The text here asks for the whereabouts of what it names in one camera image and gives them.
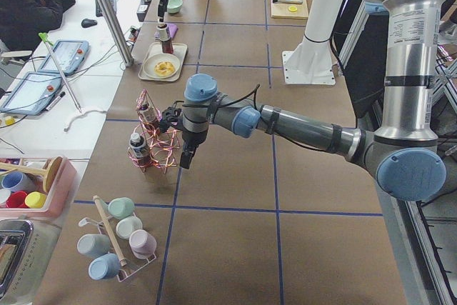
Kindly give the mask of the tea bottle white cap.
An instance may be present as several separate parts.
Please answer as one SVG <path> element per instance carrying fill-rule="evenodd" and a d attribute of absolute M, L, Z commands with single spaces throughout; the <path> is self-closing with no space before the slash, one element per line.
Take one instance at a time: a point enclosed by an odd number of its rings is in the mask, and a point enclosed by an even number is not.
<path fill-rule="evenodd" d="M 159 22 L 156 28 L 159 34 L 162 52 L 165 54 L 172 54 L 174 52 L 174 48 L 168 24 Z"/>

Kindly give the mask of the front tea bottle in rack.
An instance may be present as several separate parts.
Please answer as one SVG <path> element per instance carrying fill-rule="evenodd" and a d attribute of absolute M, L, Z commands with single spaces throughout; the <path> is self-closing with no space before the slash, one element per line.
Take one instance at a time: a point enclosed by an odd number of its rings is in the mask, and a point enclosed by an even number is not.
<path fill-rule="evenodd" d="M 136 163 L 145 167 L 151 161 L 150 149 L 145 138 L 137 132 L 134 132 L 130 135 L 129 141 L 130 149 L 134 155 Z"/>

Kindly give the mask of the rear tea bottle in rack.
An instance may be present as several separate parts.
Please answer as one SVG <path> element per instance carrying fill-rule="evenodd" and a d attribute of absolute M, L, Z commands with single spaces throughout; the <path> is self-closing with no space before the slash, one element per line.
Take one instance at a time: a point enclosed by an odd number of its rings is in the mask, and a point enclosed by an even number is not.
<path fill-rule="evenodd" d="M 138 113 L 140 116 L 140 119 L 144 124 L 156 126 L 158 121 L 157 121 L 157 116 L 154 108 L 150 107 L 148 103 L 144 103 L 139 106 L 138 108 Z"/>

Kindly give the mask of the glazed donut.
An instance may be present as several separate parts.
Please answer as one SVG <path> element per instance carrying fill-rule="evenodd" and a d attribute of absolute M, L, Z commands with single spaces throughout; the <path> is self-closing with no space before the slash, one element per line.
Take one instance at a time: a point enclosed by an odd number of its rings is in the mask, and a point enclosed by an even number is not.
<path fill-rule="evenodd" d="M 175 66 L 170 61 L 160 61 L 154 66 L 154 73 L 160 78 L 168 78 L 172 76 L 175 71 Z"/>

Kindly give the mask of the cream round plate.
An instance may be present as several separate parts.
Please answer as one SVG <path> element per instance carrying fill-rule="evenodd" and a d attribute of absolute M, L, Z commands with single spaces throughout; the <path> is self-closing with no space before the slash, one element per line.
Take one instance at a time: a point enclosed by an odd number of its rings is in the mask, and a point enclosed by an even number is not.
<path fill-rule="evenodd" d="M 173 54 L 155 54 L 143 62 L 143 73 L 152 79 L 167 79 L 176 74 L 181 66 L 179 58 Z"/>

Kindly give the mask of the black computer mouse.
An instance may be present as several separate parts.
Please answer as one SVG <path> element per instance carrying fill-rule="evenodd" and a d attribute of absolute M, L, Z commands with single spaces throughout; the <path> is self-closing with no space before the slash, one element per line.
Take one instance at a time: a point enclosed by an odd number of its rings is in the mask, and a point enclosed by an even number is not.
<path fill-rule="evenodd" d="M 81 27 L 83 29 L 87 29 L 87 28 L 90 28 L 92 26 L 96 26 L 98 24 L 98 21 L 95 20 L 95 19 L 83 19 L 81 21 Z"/>

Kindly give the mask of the lilac cup on rack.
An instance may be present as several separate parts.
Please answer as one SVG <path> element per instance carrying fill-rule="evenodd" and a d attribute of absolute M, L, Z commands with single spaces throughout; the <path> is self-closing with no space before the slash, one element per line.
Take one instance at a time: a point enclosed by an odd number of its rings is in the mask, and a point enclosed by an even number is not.
<path fill-rule="evenodd" d="M 129 246 L 136 258 L 147 259 L 155 254 L 157 241 L 149 232 L 138 229 L 130 235 Z"/>

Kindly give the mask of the metal muddler black tip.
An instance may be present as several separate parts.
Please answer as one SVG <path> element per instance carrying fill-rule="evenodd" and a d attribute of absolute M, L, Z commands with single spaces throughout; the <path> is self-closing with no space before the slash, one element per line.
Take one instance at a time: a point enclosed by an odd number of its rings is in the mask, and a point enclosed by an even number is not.
<path fill-rule="evenodd" d="M 303 4 L 303 0 L 272 0 L 273 4 Z"/>

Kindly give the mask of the metal reaching stick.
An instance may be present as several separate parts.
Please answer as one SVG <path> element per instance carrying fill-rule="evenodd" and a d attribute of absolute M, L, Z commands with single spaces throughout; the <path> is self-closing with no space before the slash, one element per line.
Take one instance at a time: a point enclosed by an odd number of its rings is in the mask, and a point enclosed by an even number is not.
<path fill-rule="evenodd" d="M 39 33 L 39 37 L 44 42 L 50 57 L 52 58 L 57 70 L 59 71 L 59 74 L 61 76 L 61 80 L 63 81 L 63 83 L 64 83 L 64 85 L 65 85 L 65 87 L 67 89 L 67 92 L 68 92 L 69 96 L 71 97 L 71 99 L 72 99 L 72 101 L 74 103 L 74 106 L 76 107 L 76 112 L 73 115 L 71 115 L 66 120 L 66 122 L 64 124 L 64 132 L 68 132 L 69 131 L 69 129 L 71 128 L 72 123 L 75 120 L 83 118 L 89 113 L 98 112 L 100 114 L 106 114 L 107 110 L 100 109 L 97 106 L 86 106 L 86 107 L 84 107 L 84 106 L 80 105 L 78 99 L 76 98 L 76 95 L 74 94 L 74 91 L 72 90 L 69 82 L 67 81 L 67 78 L 66 78 L 66 76 L 64 74 L 63 69 L 61 68 L 61 66 L 59 64 L 59 60 L 57 59 L 53 49 L 51 48 L 51 42 L 48 39 L 48 34 L 47 33 Z"/>

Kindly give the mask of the wooden cutting board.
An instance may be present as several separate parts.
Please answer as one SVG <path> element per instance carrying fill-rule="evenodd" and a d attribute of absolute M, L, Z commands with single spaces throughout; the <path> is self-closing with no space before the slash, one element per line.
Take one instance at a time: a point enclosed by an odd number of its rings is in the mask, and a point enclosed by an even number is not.
<path fill-rule="evenodd" d="M 296 6 L 297 12 L 288 11 L 289 6 Z M 271 17 L 273 19 L 307 19 L 308 4 L 303 0 L 303 4 L 273 4 L 271 0 Z"/>

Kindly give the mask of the grey blue cup on rack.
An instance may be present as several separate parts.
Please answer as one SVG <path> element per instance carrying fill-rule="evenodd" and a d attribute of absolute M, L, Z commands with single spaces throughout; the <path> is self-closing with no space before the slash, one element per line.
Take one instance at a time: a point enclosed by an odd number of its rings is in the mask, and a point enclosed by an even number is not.
<path fill-rule="evenodd" d="M 109 252 L 111 242 L 104 234 L 85 234 L 78 240 L 76 248 L 80 254 L 95 259 Z"/>

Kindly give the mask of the person in black jacket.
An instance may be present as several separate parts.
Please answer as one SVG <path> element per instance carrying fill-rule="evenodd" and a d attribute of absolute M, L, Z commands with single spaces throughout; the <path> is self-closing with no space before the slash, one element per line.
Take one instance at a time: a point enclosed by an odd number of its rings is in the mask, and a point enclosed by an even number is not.
<path fill-rule="evenodd" d="M 1 41 L 9 51 L 34 51 L 40 33 L 61 27 L 76 0 L 1 0 Z"/>

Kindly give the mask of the near teach pendant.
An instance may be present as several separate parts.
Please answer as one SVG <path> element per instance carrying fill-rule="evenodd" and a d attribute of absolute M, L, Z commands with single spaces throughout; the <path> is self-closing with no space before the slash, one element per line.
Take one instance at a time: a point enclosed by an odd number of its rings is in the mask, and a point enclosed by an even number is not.
<path fill-rule="evenodd" d="M 59 94 L 61 77 L 58 74 L 28 72 L 1 105 L 1 112 L 38 115 Z"/>

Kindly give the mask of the silver toaster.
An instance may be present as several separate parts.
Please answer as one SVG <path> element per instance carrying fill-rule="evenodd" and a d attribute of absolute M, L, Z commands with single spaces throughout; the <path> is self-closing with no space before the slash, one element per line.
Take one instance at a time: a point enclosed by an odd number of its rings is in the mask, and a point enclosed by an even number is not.
<path fill-rule="evenodd" d="M 48 221 L 1 221 L 1 303 L 31 303 L 60 234 Z"/>

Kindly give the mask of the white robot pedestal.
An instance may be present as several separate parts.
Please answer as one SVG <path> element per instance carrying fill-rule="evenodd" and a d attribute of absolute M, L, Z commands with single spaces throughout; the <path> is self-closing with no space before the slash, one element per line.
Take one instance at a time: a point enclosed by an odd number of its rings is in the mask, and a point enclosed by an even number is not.
<path fill-rule="evenodd" d="M 343 0 L 312 0 L 302 42 L 283 52 L 287 84 L 334 85 L 330 41 Z"/>

